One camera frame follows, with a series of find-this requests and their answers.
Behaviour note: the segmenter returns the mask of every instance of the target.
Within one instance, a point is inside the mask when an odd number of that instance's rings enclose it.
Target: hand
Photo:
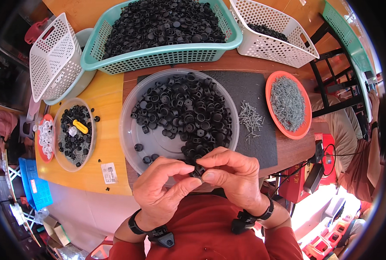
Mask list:
[[[135,221],[143,231],[165,225],[174,216],[180,200],[202,184],[198,178],[186,178],[168,191],[163,187],[169,176],[185,175],[194,166],[182,161],[159,157],[134,183],[134,199],[141,206]]]
[[[378,109],[379,109],[379,97],[377,96],[377,93],[375,92],[375,90],[371,90],[368,94],[368,97],[371,100],[371,110],[372,110],[372,114],[373,114],[372,123],[377,122],[378,121]]]
[[[221,186],[233,204],[253,216],[261,216],[267,210],[270,203],[263,199],[258,187],[260,164],[256,158],[218,147],[196,162],[208,169],[202,180]]]

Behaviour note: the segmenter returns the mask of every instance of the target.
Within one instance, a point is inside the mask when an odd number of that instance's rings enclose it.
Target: blue plastic crate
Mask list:
[[[28,203],[36,211],[53,204],[49,182],[38,177],[35,160],[19,158],[22,184]]]

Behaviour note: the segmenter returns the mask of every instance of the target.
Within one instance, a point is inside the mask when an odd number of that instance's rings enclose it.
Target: black cable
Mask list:
[[[323,175],[326,176],[326,177],[328,177],[330,174],[332,174],[333,169],[335,168],[335,164],[336,164],[336,155],[335,155],[335,154],[336,154],[336,148],[335,148],[335,145],[334,145],[333,143],[330,143],[330,144],[328,144],[328,146],[326,146],[326,149],[325,149],[325,155],[324,155],[324,156],[326,156],[326,150],[328,149],[329,146],[333,146],[333,153],[334,153],[333,155],[335,156],[335,158],[333,159],[333,167],[332,167],[330,173],[326,175],[326,174],[323,172]]]
[[[307,164],[309,164],[309,162],[305,162],[303,165],[301,165],[297,170],[295,170],[292,174],[290,175],[286,175],[287,177],[278,185],[278,187],[274,190],[273,192],[273,195],[277,192],[277,190],[280,188],[280,186],[286,181],[288,180],[288,178],[290,178],[291,176],[293,176],[294,174],[296,174],[300,169],[302,169],[304,166],[306,166]]]
[[[333,154],[326,154],[326,150],[329,148],[329,146],[333,146]],[[357,153],[348,153],[348,154],[336,154],[336,147],[335,147],[335,145],[333,144],[333,143],[330,143],[330,144],[328,144],[327,146],[326,146],[326,148],[325,148],[325,154],[323,155],[323,157],[325,157],[326,155],[331,155],[331,156],[334,156],[334,160],[333,160],[333,167],[332,167],[332,169],[331,169],[331,171],[330,171],[330,173],[329,174],[323,174],[324,176],[329,176],[331,173],[332,173],[332,171],[333,171],[333,169],[335,168],[335,163],[336,163],[336,156],[347,156],[347,155],[355,155],[355,154],[359,154],[359,153],[362,153],[363,151],[360,151],[360,152],[357,152]]]

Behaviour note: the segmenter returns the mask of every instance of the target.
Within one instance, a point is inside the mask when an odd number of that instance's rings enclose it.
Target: plastic container lid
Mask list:
[[[89,114],[90,114],[90,121],[92,122],[92,141],[89,149],[89,153],[86,156],[86,160],[82,163],[80,167],[76,167],[75,164],[72,164],[64,155],[64,153],[61,153],[59,151],[59,132],[61,131],[61,115],[64,113],[65,109],[70,109],[72,106],[79,105],[79,106],[85,106],[88,108]],[[96,122],[93,119],[93,115],[90,112],[90,107],[86,104],[85,101],[83,101],[80,98],[72,98],[67,101],[65,101],[59,110],[57,111],[56,117],[54,118],[54,155],[59,162],[60,166],[63,167],[66,171],[75,172],[83,168],[85,166],[86,162],[89,160],[90,156],[92,155],[95,144],[96,144]]]
[[[181,147],[185,145],[185,142],[180,140],[180,135],[171,140],[168,137],[162,135],[163,127],[157,127],[156,129],[150,129],[150,132],[144,134],[141,126],[136,123],[136,120],[131,118],[132,108],[135,106],[138,98],[147,91],[148,88],[154,87],[156,81],[166,81],[168,77],[173,75],[186,75],[189,72],[194,72],[200,79],[211,78],[210,76],[201,73],[196,70],[189,69],[169,69],[152,74],[142,80],[135,88],[129,93],[126,98],[122,111],[119,124],[119,140],[123,153],[129,164],[139,173],[142,174],[149,165],[142,162],[143,157],[151,156],[156,153],[160,156],[164,156],[172,159],[184,159],[185,156],[181,152]],[[216,80],[212,79],[217,84],[217,90],[225,96],[225,106],[231,109],[232,117],[232,141],[229,144],[229,149],[235,150],[239,138],[239,118],[236,111],[235,103],[228,92],[222,87],[222,85]],[[144,145],[144,149],[141,152],[137,152],[134,149],[135,144],[141,143]]]

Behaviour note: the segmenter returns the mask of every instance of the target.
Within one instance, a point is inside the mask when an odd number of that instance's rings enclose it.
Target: person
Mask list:
[[[142,231],[166,225],[174,235],[174,246],[151,243],[145,256],[145,234],[135,234],[127,218],[116,230],[109,259],[303,259],[291,228],[288,211],[276,202],[272,215],[259,221],[264,228],[265,244],[252,229],[239,235],[231,223],[244,209],[262,216],[270,199],[258,189],[259,163],[224,147],[215,148],[196,161],[207,169],[202,180],[223,188],[226,197],[189,193],[202,184],[188,176],[194,167],[182,161],[159,157],[138,178],[133,195],[141,210],[135,223]],[[179,181],[169,190],[163,188],[170,176]]]
[[[361,128],[352,107],[341,109],[320,117],[314,122],[327,122],[335,140],[335,169],[337,182],[359,200],[372,202],[381,174],[378,145],[379,98],[374,90],[368,94],[371,100],[372,121],[370,141],[362,138]],[[312,111],[323,109],[320,94],[309,93]],[[339,103],[335,96],[327,96],[330,105]]]
[[[13,164],[18,163],[18,158],[33,144],[28,137],[25,138],[24,143],[19,142],[18,118],[5,110],[0,110],[0,136],[0,147],[3,148],[7,144],[8,161]]]

